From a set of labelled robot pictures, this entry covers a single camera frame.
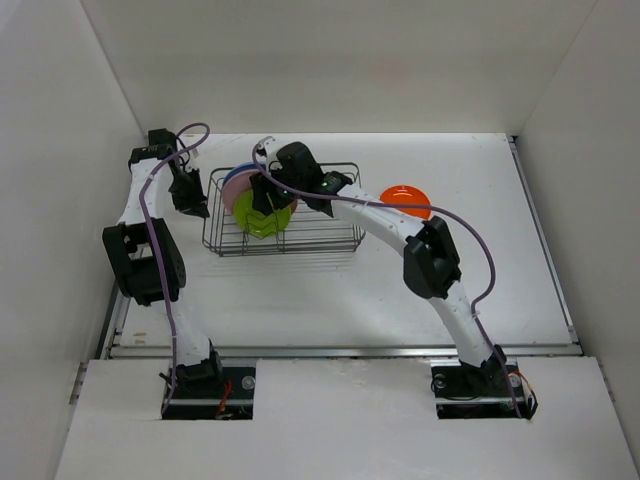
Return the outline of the green plastic plate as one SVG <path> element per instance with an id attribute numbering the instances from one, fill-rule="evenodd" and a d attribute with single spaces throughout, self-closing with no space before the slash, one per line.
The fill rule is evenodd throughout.
<path id="1" fill-rule="evenodd" d="M 253 192 L 246 191 L 238 197 L 232 210 L 236 224 L 245 233 L 264 239 L 275 236 L 288 227 L 292 217 L 290 206 L 264 215 L 253 208 L 252 202 Z"/>

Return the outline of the pink plastic plate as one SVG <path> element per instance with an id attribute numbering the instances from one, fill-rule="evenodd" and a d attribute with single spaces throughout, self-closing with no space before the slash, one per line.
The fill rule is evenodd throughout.
<path id="1" fill-rule="evenodd" d="M 257 169 L 243 172 L 230 172 L 223 181 L 221 188 L 222 203 L 229 214 L 233 213 L 236 201 L 247 191 L 252 189 L 250 178 L 258 173 Z"/>

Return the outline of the blue plastic plate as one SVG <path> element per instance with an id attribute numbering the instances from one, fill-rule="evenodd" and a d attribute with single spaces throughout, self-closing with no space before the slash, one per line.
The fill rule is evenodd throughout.
<path id="1" fill-rule="evenodd" d="M 256 170 L 256 166 L 254 163 L 252 162 L 246 162 L 246 163 L 242 163 L 234 168 L 232 168 L 224 177 L 223 180 L 223 184 L 226 185 L 231 179 L 233 179 L 235 176 L 244 173 L 246 171 L 253 171 Z"/>

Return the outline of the grey wire dish rack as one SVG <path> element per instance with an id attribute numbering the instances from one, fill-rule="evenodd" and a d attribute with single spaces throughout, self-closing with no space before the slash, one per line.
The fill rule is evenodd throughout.
<path id="1" fill-rule="evenodd" d="M 286 229 L 260 239 L 237 225 L 222 201 L 222 188 L 230 167 L 210 173 L 207 190 L 211 216 L 204 221 L 202 244 L 220 257 L 354 252 L 365 238 L 359 227 L 330 218 L 300 203 Z"/>

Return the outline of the orange plastic plate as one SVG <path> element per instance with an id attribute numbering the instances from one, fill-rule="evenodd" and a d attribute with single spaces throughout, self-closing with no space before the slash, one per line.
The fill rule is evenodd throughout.
<path id="1" fill-rule="evenodd" d="M 432 215 L 429 197 L 411 185 L 390 186 L 380 194 L 380 200 L 387 204 L 398 204 L 399 211 L 423 220 L 429 220 Z"/>

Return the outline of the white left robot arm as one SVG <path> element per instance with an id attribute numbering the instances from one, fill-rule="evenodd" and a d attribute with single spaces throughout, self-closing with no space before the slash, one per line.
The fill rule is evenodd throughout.
<path id="1" fill-rule="evenodd" d="M 186 146 L 179 136 L 165 128 L 151 130 L 148 143 L 132 150 L 127 203 L 116 224 L 103 229 L 102 241 L 122 295 L 141 307 L 158 305 L 168 322 L 173 356 L 169 387 L 209 397 L 223 387 L 223 367 L 186 301 L 186 265 L 165 220 L 168 207 L 209 217 L 194 163 L 197 146 Z"/>

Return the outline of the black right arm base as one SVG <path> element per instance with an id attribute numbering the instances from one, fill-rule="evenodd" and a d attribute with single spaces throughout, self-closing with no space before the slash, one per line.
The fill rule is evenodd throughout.
<path id="1" fill-rule="evenodd" d="M 479 370 L 461 364 L 431 366 L 431 391 L 439 420 L 531 420 L 539 402 L 531 384 L 516 364 L 506 365 L 487 379 Z"/>

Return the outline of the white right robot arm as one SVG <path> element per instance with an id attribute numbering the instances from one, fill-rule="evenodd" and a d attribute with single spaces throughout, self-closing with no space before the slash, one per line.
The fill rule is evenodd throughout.
<path id="1" fill-rule="evenodd" d="M 259 171 L 252 182 L 254 209 L 266 213 L 300 200 L 315 212 L 373 235 L 400 255 L 404 284 L 438 314 L 454 341 L 465 386 L 484 394 L 508 377 L 506 356 L 490 339 L 477 312 L 478 303 L 492 290 L 486 288 L 469 299 L 447 224 L 453 220 L 476 236 L 468 222 L 440 207 L 424 220 L 402 212 L 396 204 L 378 201 L 348 176 L 323 171 L 301 142 L 277 147 L 273 138 L 266 137 L 253 147 L 252 160 Z"/>

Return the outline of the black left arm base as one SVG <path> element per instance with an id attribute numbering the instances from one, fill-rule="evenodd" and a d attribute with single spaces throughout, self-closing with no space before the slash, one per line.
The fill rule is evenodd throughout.
<path id="1" fill-rule="evenodd" d="M 177 384 L 170 394 L 170 378 L 162 374 L 167 387 L 164 392 L 163 420 L 252 420 L 256 389 L 256 365 L 223 367 L 221 380 L 202 385 Z"/>

